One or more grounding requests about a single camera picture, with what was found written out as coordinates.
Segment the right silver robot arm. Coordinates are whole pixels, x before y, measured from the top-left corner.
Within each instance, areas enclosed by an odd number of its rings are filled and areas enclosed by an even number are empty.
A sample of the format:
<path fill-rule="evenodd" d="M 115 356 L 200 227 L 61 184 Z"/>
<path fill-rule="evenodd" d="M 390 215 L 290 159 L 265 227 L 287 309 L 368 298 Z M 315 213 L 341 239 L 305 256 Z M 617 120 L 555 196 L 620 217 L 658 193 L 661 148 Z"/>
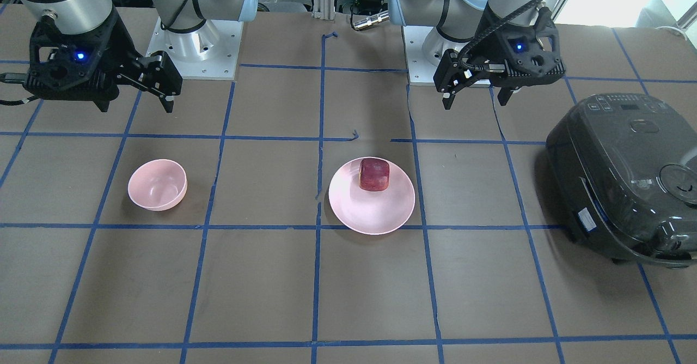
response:
<path fill-rule="evenodd" d="M 181 94 L 178 64 L 211 59 L 220 40 L 215 21 L 252 21 L 258 0 L 152 0 L 165 47 L 137 51 L 112 0 L 21 0 L 36 18 L 25 73 L 2 74 L 35 99 L 91 101 L 102 112 L 130 85 L 156 96 L 168 113 Z"/>

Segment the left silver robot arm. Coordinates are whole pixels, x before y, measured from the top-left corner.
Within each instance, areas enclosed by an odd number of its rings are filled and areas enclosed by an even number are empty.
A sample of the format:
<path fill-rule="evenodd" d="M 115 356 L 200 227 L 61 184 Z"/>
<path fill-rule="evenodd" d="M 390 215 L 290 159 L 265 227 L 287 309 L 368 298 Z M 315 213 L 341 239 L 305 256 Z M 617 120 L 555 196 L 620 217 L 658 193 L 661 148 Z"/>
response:
<path fill-rule="evenodd" d="M 396 25 L 433 28 L 433 83 L 445 109 L 480 80 L 499 89 L 505 106 L 516 90 L 565 76 L 553 21 L 558 1 L 388 0 L 388 12 Z"/>

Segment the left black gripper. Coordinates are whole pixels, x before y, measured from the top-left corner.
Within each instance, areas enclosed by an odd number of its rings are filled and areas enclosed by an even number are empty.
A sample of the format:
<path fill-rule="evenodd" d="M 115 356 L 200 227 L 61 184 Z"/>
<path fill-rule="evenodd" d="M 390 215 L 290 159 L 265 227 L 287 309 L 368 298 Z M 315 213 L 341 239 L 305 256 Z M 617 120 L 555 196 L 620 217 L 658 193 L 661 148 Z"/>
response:
<path fill-rule="evenodd" d="M 461 58 L 452 48 L 443 52 L 433 82 L 443 94 L 445 110 L 451 109 L 457 93 L 472 85 L 467 71 L 499 88 L 496 98 L 500 106 L 506 106 L 522 87 L 549 85 L 565 75 L 551 10 L 536 12 L 533 25 L 518 26 L 503 23 L 493 10 L 485 10 L 475 39 L 464 48 Z"/>

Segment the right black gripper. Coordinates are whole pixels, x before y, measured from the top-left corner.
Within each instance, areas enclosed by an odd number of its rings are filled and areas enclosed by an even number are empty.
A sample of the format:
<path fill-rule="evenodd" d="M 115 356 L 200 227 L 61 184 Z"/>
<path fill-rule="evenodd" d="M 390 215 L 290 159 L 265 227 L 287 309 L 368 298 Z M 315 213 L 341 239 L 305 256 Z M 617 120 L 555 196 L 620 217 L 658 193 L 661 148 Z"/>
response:
<path fill-rule="evenodd" d="M 131 85 L 156 96 L 167 113 L 184 79 L 170 55 L 142 56 L 117 10 L 92 31 L 63 34 L 57 14 L 45 10 L 29 41 L 29 69 L 23 86 L 45 100 L 92 101 L 100 112 Z"/>

